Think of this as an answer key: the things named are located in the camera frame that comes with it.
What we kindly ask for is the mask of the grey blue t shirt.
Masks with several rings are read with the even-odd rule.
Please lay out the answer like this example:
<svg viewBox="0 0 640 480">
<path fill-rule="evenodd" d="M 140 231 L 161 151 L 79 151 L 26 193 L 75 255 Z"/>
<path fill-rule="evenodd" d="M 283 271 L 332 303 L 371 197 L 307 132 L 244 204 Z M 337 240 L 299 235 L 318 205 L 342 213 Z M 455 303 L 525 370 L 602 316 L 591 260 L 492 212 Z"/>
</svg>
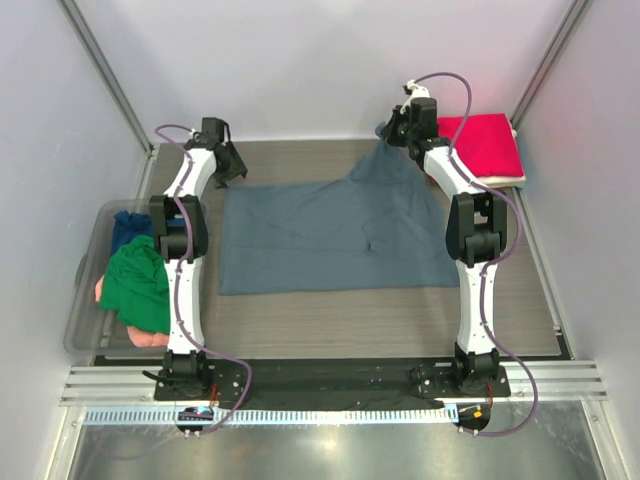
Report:
<svg viewBox="0 0 640 480">
<path fill-rule="evenodd" d="M 423 173 L 378 140 L 344 177 L 227 191 L 223 295 L 459 284 Z"/>
</svg>

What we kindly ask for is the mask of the clear plastic storage bin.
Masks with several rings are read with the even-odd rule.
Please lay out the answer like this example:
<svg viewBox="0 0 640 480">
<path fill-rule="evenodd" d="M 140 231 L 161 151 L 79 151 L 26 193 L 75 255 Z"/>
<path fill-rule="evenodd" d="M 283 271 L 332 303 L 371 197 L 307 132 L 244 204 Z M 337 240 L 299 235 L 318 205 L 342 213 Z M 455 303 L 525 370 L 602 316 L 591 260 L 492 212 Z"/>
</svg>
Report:
<svg viewBox="0 0 640 480">
<path fill-rule="evenodd" d="M 87 253 L 76 278 L 76 293 L 64 337 L 70 353 L 133 357 L 161 355 L 167 346 L 138 348 L 129 339 L 127 327 L 115 312 L 102 310 L 95 302 L 94 287 L 110 260 L 113 216 L 121 211 L 148 214 L 149 200 L 118 200 L 104 205 L 94 224 Z"/>
</svg>

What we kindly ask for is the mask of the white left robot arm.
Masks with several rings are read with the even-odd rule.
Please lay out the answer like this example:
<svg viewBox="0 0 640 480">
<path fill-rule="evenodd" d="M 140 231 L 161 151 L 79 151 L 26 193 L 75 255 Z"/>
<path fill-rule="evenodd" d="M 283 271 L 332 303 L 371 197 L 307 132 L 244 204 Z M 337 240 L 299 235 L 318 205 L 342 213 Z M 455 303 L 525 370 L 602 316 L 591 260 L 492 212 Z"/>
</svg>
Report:
<svg viewBox="0 0 640 480">
<path fill-rule="evenodd" d="M 175 179 L 149 200 L 154 246 L 169 285 L 169 341 L 155 377 L 159 401 L 202 399 L 213 387 L 201 322 L 201 271 L 209 250 L 201 195 L 210 179 L 224 186 L 247 175 L 230 141 L 190 140 L 180 149 Z"/>
</svg>

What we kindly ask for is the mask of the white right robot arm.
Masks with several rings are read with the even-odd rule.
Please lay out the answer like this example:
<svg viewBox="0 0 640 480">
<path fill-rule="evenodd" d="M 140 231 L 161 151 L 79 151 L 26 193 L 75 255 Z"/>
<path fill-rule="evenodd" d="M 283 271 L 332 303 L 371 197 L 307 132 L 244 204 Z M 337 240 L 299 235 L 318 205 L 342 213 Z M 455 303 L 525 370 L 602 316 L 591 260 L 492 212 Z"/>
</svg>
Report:
<svg viewBox="0 0 640 480">
<path fill-rule="evenodd" d="M 499 374 L 493 286 L 507 243 L 506 201 L 481 184 L 439 135 L 433 99 L 395 106 L 381 135 L 389 145 L 405 147 L 450 201 L 445 246 L 459 275 L 461 320 L 449 382 L 462 395 L 479 395 Z"/>
</svg>

